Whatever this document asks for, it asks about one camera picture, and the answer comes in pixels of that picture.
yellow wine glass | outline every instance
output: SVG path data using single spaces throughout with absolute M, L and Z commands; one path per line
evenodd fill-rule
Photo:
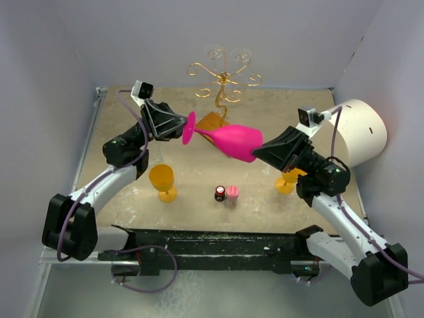
M 158 190 L 160 201 L 169 203 L 177 198 L 177 189 L 174 187 L 174 171 L 169 165 L 155 165 L 148 174 L 148 178 L 152 186 Z

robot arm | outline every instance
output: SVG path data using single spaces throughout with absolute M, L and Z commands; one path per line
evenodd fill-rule
M 137 81 L 131 91 L 131 97 L 140 107 L 147 139 L 169 141 L 181 137 L 186 117 L 175 114 L 166 103 L 153 102 L 150 99 L 152 93 L 153 86 L 141 81 Z M 110 166 L 81 189 L 68 196 L 57 194 L 50 200 L 42 234 L 43 245 L 58 249 L 62 225 L 72 206 L 79 202 L 72 213 L 74 220 L 66 227 L 62 252 L 76 260 L 85 260 L 94 251 L 124 248 L 128 233 L 114 226 L 97 228 L 95 217 L 119 191 L 147 170 L 148 150 L 138 158 L 144 140 L 138 123 L 109 140 L 103 145 L 103 154 Z
M 302 126 L 308 125 L 302 121 L 304 118 L 314 117 L 302 116 L 299 112 Z M 303 251 L 326 260 L 350 280 L 363 303 L 374 305 L 408 287 L 407 273 L 385 258 L 377 246 L 406 268 L 407 252 L 400 244 L 388 244 L 343 201 L 341 194 L 350 181 L 350 170 L 339 159 L 324 158 L 314 151 L 309 137 L 317 132 L 319 124 L 312 126 L 314 131 L 308 130 L 310 127 L 288 127 L 252 154 L 282 172 L 294 168 L 306 172 L 305 176 L 298 176 L 298 196 L 321 214 L 343 241 L 312 226 L 297 233 Z M 330 160 L 337 160 L 342 166 Z

black base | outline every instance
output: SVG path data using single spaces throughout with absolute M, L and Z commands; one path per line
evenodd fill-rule
M 179 270 L 267 270 L 277 274 L 297 272 L 299 276 L 312 276 L 311 269 L 291 265 L 291 261 L 315 259 L 304 251 L 303 238 L 294 234 L 127 231 L 130 238 L 124 249 L 149 244 L 166 246 L 175 256 Z M 108 252 L 100 253 L 99 260 L 137 261 L 134 253 L 114 255 Z M 174 268 L 170 257 L 161 250 L 143 251 L 141 260 L 140 275 L 158 275 L 161 270 Z

glass base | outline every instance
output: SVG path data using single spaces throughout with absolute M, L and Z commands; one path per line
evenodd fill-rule
M 158 191 L 158 198 L 160 201 L 164 203 L 170 203 L 177 198 L 177 194 L 178 194 L 177 189 L 175 187 L 172 187 L 167 192 Z
M 294 190 L 294 184 L 284 181 L 283 178 L 278 178 L 275 186 L 277 191 L 281 194 L 290 194 Z

tabletop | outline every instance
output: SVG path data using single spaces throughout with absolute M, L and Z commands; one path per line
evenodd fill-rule
M 117 90 L 122 88 L 130 87 L 108 89 L 95 121 L 78 187 L 84 186 L 107 167 L 102 154 L 103 144 L 135 124 L 134 117 L 116 96 Z M 123 95 L 137 110 L 129 93 Z M 180 115 L 186 116 L 195 111 L 198 119 L 217 110 L 214 98 L 196 97 L 189 87 L 156 88 L 153 100 L 168 103 Z M 304 105 L 324 111 L 334 106 L 333 96 L 328 89 L 247 89 L 242 101 L 229 105 L 226 120 L 260 129 L 266 142 L 281 134 L 288 125 L 296 126 L 297 108 Z M 316 151 L 327 151 L 320 148 L 321 145 L 316 146 Z M 104 206 L 97 216 L 99 226 L 114 224 L 139 229 L 294 233 L 310 225 L 318 225 L 329 234 L 336 234 L 332 226 L 309 208 L 295 191 L 289 195 L 278 193 L 274 182 L 281 172 L 260 160 L 247 164 L 228 158 L 198 134 L 186 146 L 180 139 L 153 141 L 148 144 L 148 149 L 149 170 Z M 178 197 L 171 203 L 162 203 L 158 199 L 157 191 L 148 179 L 151 167 L 161 163 L 168 164 L 174 171 Z M 235 185 L 240 189 L 235 209 L 215 201 L 213 196 L 218 185 Z M 343 198 L 363 216 L 353 173 Z

